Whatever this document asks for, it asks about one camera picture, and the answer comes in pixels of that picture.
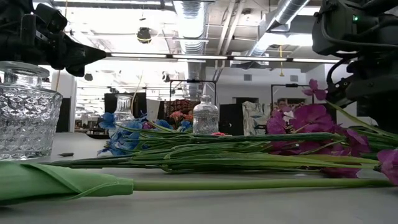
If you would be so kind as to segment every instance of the robotic arm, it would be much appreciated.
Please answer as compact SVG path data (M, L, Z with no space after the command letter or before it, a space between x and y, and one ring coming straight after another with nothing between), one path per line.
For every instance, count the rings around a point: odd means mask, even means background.
M398 0L324 0L312 31L314 52L342 58L328 72L327 100L342 108L357 101L362 113L393 133L398 133L398 17L385 12L396 6ZM350 63L347 72L353 75L333 83L332 73L343 63Z
M106 52L74 42L63 29L67 19L45 4L36 10L32 0L0 0L0 60L51 65L83 77L85 65Z

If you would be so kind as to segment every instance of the small glass bottle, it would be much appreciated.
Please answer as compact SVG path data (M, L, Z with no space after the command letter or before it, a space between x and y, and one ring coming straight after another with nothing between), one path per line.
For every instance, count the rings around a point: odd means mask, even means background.
M120 126L126 126L128 122L134 120L134 116L131 113L131 95L118 94L116 111L114 112L114 122Z
M49 71L22 62L0 62L0 161L51 155L62 95L41 88Z
M218 132L218 108L211 104L212 97L203 95L200 104L193 109L193 133L213 134Z

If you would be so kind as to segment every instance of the silver duct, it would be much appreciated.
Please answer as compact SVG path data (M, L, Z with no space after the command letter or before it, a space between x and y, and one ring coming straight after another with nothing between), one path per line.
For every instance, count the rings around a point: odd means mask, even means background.
M270 46L270 39L272 38L272 29L279 27L281 25L288 25L290 28L290 22L297 16L300 10L305 7L310 0L280 0L278 3L278 8L273 11L273 18L267 22L268 26L266 32L262 35L259 41L254 45L254 47L246 54L247 56L260 57Z
M178 34L181 38L202 39L205 36L207 15L206 2L199 1L174 1L174 8L178 16ZM184 40L180 42L183 54L203 54L205 43L197 40ZM198 62L188 62L187 79L204 79L202 65ZM191 99L198 98L201 89L198 85L187 85Z

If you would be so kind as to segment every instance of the fluorescent light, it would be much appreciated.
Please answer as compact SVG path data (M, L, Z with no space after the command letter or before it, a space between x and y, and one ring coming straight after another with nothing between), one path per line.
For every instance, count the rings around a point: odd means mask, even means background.
M66 0L54 0L56 2L66 2ZM68 2L84 2L84 3L109 3L109 4L156 4L160 5L159 2L155 1L122 1L122 0L68 0Z
M166 58L165 54L130 54L112 53L112 57L131 57L131 58Z
M172 40L180 41L180 42L189 42L189 41L195 41L195 42L209 42L209 39L196 39L196 38L181 38L181 37L173 37Z
M220 55L173 55L173 58L226 60L228 57Z
M260 61L260 62L286 62L287 58L272 58L272 57L234 57L234 60L243 61Z
M293 58L293 62L307 62L307 63L337 63L339 60L335 59L312 59L312 58Z

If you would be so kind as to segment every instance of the gray table surface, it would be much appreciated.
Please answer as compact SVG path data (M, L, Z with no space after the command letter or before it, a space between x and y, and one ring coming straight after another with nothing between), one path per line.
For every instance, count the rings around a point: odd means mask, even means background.
M85 134L57 134L57 154L74 152L74 159L95 157L104 140ZM89 170L120 177L151 180L256 180L275 174L185 174L161 170ZM283 178L318 178L303 174ZM135 192L130 196L82 198L69 202L33 202L0 207L0 223L396 223L398 189L271 189L208 192Z

